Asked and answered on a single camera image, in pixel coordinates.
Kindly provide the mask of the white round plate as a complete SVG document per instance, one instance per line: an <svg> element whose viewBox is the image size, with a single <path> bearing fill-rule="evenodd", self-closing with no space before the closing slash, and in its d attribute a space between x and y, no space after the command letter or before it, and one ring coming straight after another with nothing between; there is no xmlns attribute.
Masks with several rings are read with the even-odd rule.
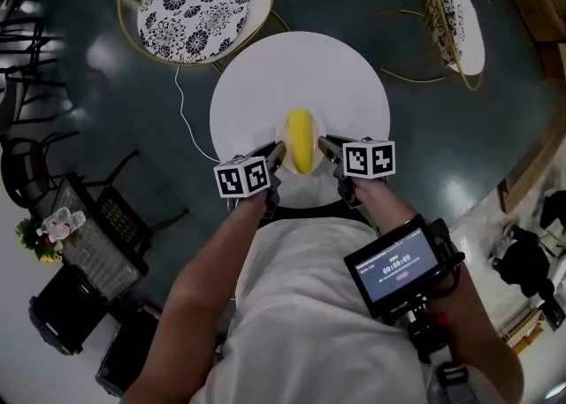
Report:
<svg viewBox="0 0 566 404"><path fill-rule="evenodd" d="M279 123L277 124L276 127L274 140L276 142L279 141L284 142L287 152L283 159L282 166L285 170L293 174L300 174L300 172L295 167L294 153L293 153L291 134L289 128L289 119L291 118L291 115L294 113L301 115L304 114L307 117L308 121L310 122L310 134L311 134L310 143L312 149L312 165L310 167L310 170L308 171L308 174L312 174L321 164L322 159L324 157L323 153L320 151L317 144L318 144L318 138L320 136L326 135L325 123L323 122L323 119L319 117L318 114L313 109L309 109L309 108L293 108L287 111L280 118Z"/></svg>

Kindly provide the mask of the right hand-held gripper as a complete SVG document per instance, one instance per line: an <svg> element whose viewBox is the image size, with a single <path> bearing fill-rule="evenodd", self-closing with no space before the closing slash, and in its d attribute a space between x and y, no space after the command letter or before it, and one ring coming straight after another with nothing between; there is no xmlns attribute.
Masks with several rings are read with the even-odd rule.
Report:
<svg viewBox="0 0 566 404"><path fill-rule="evenodd" d="M349 208L361 206L356 197L357 179L386 179L395 174L395 143L364 138L354 139L319 136L317 147L331 163L337 164L333 176L338 180L338 193Z"/></svg>

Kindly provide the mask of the black glass-top side table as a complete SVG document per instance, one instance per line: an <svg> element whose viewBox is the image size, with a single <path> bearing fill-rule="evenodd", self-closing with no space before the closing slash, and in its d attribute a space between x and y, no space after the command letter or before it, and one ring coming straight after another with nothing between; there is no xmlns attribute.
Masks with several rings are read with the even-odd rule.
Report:
<svg viewBox="0 0 566 404"><path fill-rule="evenodd" d="M76 173L70 172L57 191L56 210L82 211L85 223L64 240L64 263L70 265L99 298L111 303L149 272L132 245L112 226Z"/></svg>

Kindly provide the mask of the black plastic crate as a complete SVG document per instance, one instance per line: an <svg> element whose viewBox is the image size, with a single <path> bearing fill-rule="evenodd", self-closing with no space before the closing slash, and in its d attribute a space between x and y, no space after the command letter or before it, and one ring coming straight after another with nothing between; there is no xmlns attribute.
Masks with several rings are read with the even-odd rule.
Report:
<svg viewBox="0 0 566 404"><path fill-rule="evenodd" d="M138 378L160 316L159 310L140 302L121 323L95 375L96 382L108 394L121 398Z"/></svg>
<svg viewBox="0 0 566 404"><path fill-rule="evenodd" d="M108 305L79 275L63 265L29 301L28 314L42 339L64 355L75 355L108 313Z"/></svg>

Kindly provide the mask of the black bag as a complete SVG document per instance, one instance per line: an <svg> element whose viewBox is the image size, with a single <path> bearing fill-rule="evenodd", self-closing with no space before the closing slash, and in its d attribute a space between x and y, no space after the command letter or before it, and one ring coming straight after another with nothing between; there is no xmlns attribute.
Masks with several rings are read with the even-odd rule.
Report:
<svg viewBox="0 0 566 404"><path fill-rule="evenodd" d="M531 298L537 294L543 301L554 297L555 286L548 277L550 262L539 236L512 225L508 231L511 244L501 258L493 259L492 267L508 285L518 285L522 294Z"/></svg>

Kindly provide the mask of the round floral cushion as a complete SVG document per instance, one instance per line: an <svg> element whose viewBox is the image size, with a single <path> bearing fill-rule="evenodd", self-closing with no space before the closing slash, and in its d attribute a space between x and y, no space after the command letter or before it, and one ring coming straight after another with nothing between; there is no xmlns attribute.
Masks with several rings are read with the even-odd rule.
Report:
<svg viewBox="0 0 566 404"><path fill-rule="evenodd" d="M137 28L150 54L191 64L227 50L248 15L249 0L141 0Z"/></svg>
<svg viewBox="0 0 566 404"><path fill-rule="evenodd" d="M461 1L424 0L424 18L442 64L456 72L462 72L465 32Z"/></svg>

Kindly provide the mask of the sunflower bouquet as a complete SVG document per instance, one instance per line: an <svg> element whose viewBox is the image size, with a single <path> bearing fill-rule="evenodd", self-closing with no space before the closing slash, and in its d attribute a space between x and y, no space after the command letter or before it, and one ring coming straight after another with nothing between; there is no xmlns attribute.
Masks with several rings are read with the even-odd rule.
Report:
<svg viewBox="0 0 566 404"><path fill-rule="evenodd" d="M25 218L18 223L16 234L24 248L34 253L44 263L63 262L63 242L51 241L46 233L37 230L37 223L32 218Z"/></svg>

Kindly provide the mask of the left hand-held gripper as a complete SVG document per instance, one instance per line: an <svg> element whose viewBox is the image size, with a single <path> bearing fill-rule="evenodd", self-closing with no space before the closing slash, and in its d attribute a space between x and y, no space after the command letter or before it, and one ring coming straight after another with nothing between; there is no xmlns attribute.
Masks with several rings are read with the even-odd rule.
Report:
<svg viewBox="0 0 566 404"><path fill-rule="evenodd" d="M276 172L283 164L287 147L285 142L271 143L265 156L236 156L214 167L219 196L226 200L229 212L240 202L266 191L263 218L272 219L279 205L280 179Z"/></svg>

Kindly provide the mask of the person's right forearm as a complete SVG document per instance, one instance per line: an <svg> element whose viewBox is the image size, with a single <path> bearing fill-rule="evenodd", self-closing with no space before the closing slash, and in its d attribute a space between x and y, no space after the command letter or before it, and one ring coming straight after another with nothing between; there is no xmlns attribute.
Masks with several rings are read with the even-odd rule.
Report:
<svg viewBox="0 0 566 404"><path fill-rule="evenodd" d="M384 182L355 179L356 198L371 214L382 234L404 225L417 212ZM465 263L460 265L459 283L446 297L429 301L427 310L444 316L452 358L479 370L507 404L520 404L524 374L516 353L493 328Z"/></svg>

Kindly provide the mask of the person's white shirt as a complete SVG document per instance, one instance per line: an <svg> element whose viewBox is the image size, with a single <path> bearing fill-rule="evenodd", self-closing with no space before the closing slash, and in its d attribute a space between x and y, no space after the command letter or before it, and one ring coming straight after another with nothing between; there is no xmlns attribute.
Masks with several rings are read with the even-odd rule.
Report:
<svg viewBox="0 0 566 404"><path fill-rule="evenodd" d="M447 346L420 360L412 313L373 318L344 258L383 235L338 217L280 220L260 228L234 292L221 360L189 404L452 404L436 369L464 366L473 396L507 404Z"/></svg>

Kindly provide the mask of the black screen device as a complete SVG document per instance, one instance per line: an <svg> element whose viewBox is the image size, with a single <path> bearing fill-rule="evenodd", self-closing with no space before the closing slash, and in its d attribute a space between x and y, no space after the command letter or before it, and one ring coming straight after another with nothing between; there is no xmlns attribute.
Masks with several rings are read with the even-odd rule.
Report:
<svg viewBox="0 0 566 404"><path fill-rule="evenodd" d="M416 215L347 255L344 263L371 316L378 318L425 292L440 271L441 254L425 219Z"/></svg>

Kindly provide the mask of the white seat cushion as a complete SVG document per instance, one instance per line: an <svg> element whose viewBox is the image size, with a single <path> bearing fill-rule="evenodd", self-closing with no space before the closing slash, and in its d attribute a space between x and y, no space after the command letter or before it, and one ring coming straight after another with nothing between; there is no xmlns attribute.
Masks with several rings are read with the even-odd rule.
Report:
<svg viewBox="0 0 566 404"><path fill-rule="evenodd" d="M446 12L463 74L480 74L485 65L486 53L478 16L471 0L452 0Z"/></svg>
<svg viewBox="0 0 566 404"><path fill-rule="evenodd" d="M263 24L271 10L271 0L249 0L249 14L241 32L228 48L232 52L248 40Z"/></svg>

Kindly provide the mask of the yellow banana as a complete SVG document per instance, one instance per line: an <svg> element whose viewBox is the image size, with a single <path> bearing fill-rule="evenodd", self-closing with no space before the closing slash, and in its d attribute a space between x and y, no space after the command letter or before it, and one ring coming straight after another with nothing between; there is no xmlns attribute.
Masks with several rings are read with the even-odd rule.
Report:
<svg viewBox="0 0 566 404"><path fill-rule="evenodd" d="M307 109L292 109L287 118L287 133L295 169L301 174L311 172L314 162L313 121Z"/></svg>

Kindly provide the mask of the wooden platform edge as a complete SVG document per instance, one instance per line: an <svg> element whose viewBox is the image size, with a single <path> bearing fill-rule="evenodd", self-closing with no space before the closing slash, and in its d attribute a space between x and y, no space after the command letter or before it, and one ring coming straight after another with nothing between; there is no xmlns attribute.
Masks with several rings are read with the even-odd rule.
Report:
<svg viewBox="0 0 566 404"><path fill-rule="evenodd" d="M545 133L498 184L501 210L513 212L542 176L566 137L566 126Z"/></svg>

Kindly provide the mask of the grey upholstered chair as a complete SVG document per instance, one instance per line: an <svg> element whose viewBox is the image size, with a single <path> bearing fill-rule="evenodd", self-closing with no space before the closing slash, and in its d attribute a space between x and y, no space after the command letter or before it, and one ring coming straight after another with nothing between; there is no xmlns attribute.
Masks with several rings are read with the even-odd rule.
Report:
<svg viewBox="0 0 566 404"><path fill-rule="evenodd" d="M27 90L31 86L65 88L63 82L26 75L26 69L26 65L1 69L4 85L0 88L0 135L8 133L13 126L47 123L59 117L59 114L39 118L20 117L24 106L48 97L39 94L27 98Z"/></svg>

